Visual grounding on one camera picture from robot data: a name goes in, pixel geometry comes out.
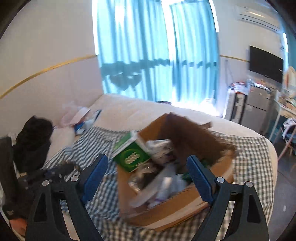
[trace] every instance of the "yellow stripe on wall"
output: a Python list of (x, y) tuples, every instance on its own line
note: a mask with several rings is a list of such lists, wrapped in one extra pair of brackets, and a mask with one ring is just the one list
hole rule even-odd
[(29, 76), (28, 78), (18, 82), (17, 84), (15, 84), (14, 86), (10, 87), (7, 91), (5, 91), (1, 96), (0, 96), (0, 99), (4, 98), (6, 95), (8, 95), (10, 92), (12, 92), (14, 89), (16, 89), (17, 87), (21, 86), (22, 84), (28, 82), (29, 80), (31, 80), (32, 78), (35, 78), (36, 76), (38, 75), (41, 75), (47, 71), (50, 71), (50, 70), (53, 70), (53, 69), (56, 69), (56, 68), (59, 68), (59, 67), (62, 67), (64, 65), (67, 65), (67, 64), (71, 64), (71, 63), (75, 63), (75, 62), (78, 62), (78, 61), (81, 61), (81, 60), (85, 60), (85, 59), (91, 59), (91, 58), (94, 58), (96, 57), (97, 55), (87, 55), (87, 56), (84, 56), (84, 57), (79, 57), (79, 58), (75, 58), (75, 59), (72, 59), (72, 60), (68, 60), (66, 62), (63, 62), (63, 63), (59, 63), (59, 64), (56, 64), (54, 66), (51, 66), (49, 68), (46, 68), (46, 69), (43, 69), (31, 76)]

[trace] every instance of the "silver refrigerator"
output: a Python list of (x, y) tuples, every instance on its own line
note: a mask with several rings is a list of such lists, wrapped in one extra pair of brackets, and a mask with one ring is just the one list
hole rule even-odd
[(269, 108), (270, 96), (268, 89), (251, 85), (240, 124), (260, 133)]

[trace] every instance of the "air conditioner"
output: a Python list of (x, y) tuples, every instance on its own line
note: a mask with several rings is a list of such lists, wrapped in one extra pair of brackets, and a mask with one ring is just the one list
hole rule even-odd
[(268, 14), (248, 7), (239, 6), (237, 6), (237, 13), (238, 19), (241, 21), (256, 24), (276, 33), (279, 33), (280, 31), (279, 21)]

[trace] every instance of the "gold wall trim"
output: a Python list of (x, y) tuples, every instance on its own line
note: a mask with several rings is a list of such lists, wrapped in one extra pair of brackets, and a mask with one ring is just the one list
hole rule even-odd
[(56, 68), (59, 68), (59, 67), (62, 67), (64, 65), (67, 65), (67, 64), (71, 64), (71, 63), (75, 63), (75, 62), (78, 62), (78, 61), (81, 61), (81, 60), (86, 60), (86, 59), (91, 59), (91, 58), (95, 58), (97, 55), (87, 55), (87, 56), (84, 56), (84, 57), (79, 57), (79, 58), (74, 58), (74, 59), (71, 59), (71, 60), (68, 60), (68, 61), (65, 61), (63, 63), (59, 63), (59, 64), (56, 64), (54, 66), (51, 66), (49, 68), (46, 68), (46, 69), (43, 69), (31, 76), (29, 76), (28, 78), (18, 82), (17, 84), (15, 84), (14, 86), (10, 87), (7, 91), (5, 91), (1, 96), (0, 96), (0, 100), (2, 98), (4, 98), (6, 95), (8, 95), (10, 92), (12, 92), (14, 89), (16, 89), (17, 87), (19, 87), (20, 85), (26, 83), (27, 81), (31, 80), (32, 78), (35, 78), (36, 76), (38, 75), (41, 75), (47, 71), (50, 71), (50, 70), (53, 70), (53, 69), (56, 69)]
[(223, 57), (223, 58), (230, 58), (230, 59), (236, 59), (236, 60), (243, 61), (243, 62), (247, 62), (247, 63), (249, 62), (248, 60), (245, 60), (245, 59), (235, 58), (235, 57), (226, 56), (226, 55), (220, 55), (220, 57)]

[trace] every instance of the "green box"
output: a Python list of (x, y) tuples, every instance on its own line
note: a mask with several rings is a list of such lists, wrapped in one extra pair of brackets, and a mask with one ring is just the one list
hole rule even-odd
[(136, 131), (129, 132), (115, 144), (112, 157), (127, 172), (134, 171), (139, 164), (151, 158)]

